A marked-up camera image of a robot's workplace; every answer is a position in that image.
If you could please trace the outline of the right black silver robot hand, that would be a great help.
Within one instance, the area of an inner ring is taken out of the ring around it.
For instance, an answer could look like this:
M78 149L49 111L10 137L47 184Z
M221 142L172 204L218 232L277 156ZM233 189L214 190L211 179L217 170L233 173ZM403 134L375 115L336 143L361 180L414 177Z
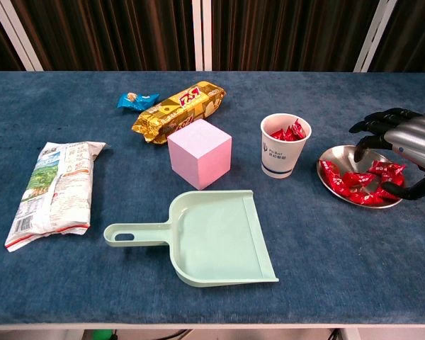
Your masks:
M405 108L390 108L367 115L354 124L349 132L370 133L356 145L355 162L362 160L367 149L387 149L416 164L424 172L423 179L409 188L386 183L382 185L383 189L405 200L417 200L425 196L425 114Z

